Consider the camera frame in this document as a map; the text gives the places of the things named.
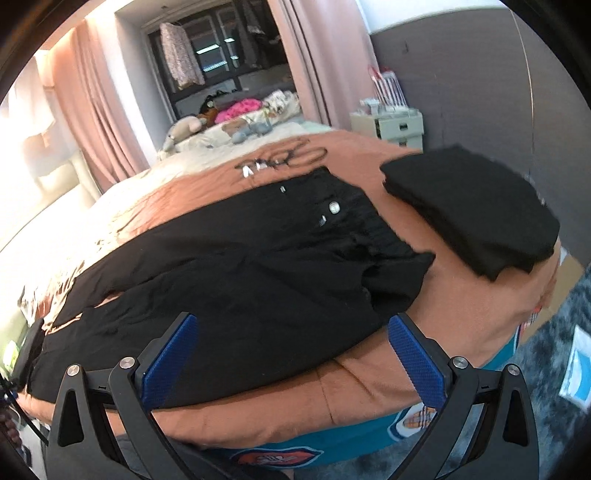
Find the stuffed animal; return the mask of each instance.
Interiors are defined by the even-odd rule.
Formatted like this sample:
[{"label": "stuffed animal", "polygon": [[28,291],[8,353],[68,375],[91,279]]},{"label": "stuffed animal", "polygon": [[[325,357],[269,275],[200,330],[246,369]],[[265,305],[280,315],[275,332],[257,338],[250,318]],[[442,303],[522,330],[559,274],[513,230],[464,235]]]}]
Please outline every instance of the stuffed animal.
[{"label": "stuffed animal", "polygon": [[166,136],[166,140],[164,140],[162,150],[165,152],[174,150],[176,144],[200,132],[206,123],[206,119],[198,118],[196,116],[186,116],[185,118],[181,118],[170,127],[170,130],[168,130],[168,135]]}]

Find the gray rug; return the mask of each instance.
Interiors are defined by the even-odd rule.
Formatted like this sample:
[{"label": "gray rug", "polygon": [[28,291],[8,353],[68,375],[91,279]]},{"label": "gray rug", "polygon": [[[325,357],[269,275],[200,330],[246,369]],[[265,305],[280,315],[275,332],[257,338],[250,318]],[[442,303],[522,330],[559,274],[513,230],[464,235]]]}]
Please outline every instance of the gray rug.
[{"label": "gray rug", "polygon": [[[587,414],[558,396],[569,360],[574,327],[579,325],[591,333],[591,267],[570,292],[554,317],[524,345],[520,346],[511,363],[519,365],[527,382],[540,448],[540,479],[546,480],[565,448],[581,435]],[[472,432],[478,419],[473,412],[465,432]],[[385,480],[412,449],[418,436],[392,445],[379,452],[347,462],[316,468],[300,469],[295,480]],[[463,434],[444,471],[453,469],[463,457],[470,436]]]}]

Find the silver bolt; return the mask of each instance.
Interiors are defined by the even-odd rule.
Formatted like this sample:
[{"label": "silver bolt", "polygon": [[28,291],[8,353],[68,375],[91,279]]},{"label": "silver bolt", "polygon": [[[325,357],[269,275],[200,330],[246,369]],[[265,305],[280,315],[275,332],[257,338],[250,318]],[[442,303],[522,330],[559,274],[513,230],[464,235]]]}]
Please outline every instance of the silver bolt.
[{"label": "silver bolt", "polygon": [[513,365],[513,364],[509,364],[507,365],[507,371],[514,376],[518,376],[521,373],[521,370],[519,370],[519,367],[517,365]]},{"label": "silver bolt", "polygon": [[452,360],[453,365],[456,368],[461,368],[464,369],[468,366],[468,360],[466,360],[464,357],[462,356],[455,356]]},{"label": "silver bolt", "polygon": [[70,365],[68,367],[68,376],[73,377],[80,372],[80,365]]},{"label": "silver bolt", "polygon": [[337,214],[340,212],[340,205],[337,202],[330,202],[329,204],[330,213]]},{"label": "silver bolt", "polygon": [[132,356],[126,356],[121,362],[119,362],[119,366],[125,370],[131,368],[135,365],[135,358]]}]

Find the pink curtain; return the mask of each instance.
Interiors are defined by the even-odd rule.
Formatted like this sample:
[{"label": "pink curtain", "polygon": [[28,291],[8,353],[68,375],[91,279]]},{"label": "pink curtain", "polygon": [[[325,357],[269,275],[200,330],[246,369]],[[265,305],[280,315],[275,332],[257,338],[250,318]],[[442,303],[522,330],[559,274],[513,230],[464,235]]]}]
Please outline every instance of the pink curtain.
[{"label": "pink curtain", "polygon": [[96,27],[84,20],[49,54],[54,90],[91,173],[105,192],[148,168],[107,68]]},{"label": "pink curtain", "polygon": [[269,0],[308,120],[350,128],[349,113],[375,96],[374,48],[355,0]]}]

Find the window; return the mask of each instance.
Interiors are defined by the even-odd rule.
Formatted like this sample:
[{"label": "window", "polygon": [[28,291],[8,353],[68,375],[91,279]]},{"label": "window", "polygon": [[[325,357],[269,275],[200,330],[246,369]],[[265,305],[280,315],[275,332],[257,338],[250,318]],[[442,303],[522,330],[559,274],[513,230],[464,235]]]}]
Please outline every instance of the window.
[{"label": "window", "polygon": [[[261,21],[261,27],[265,32],[268,31],[275,36],[277,27],[267,2],[252,0],[251,5]],[[160,31],[149,35],[158,72],[177,118],[198,113],[207,95],[219,90],[230,93],[249,88],[252,73],[283,64],[287,67],[286,60],[281,57],[269,58],[263,55],[261,64],[252,65],[247,62],[245,50],[260,52],[260,49],[251,35],[244,34],[244,19],[240,5],[230,2],[189,15],[176,22],[186,30],[193,53],[206,80],[205,85],[191,85],[184,89],[178,88],[168,69]]]}]

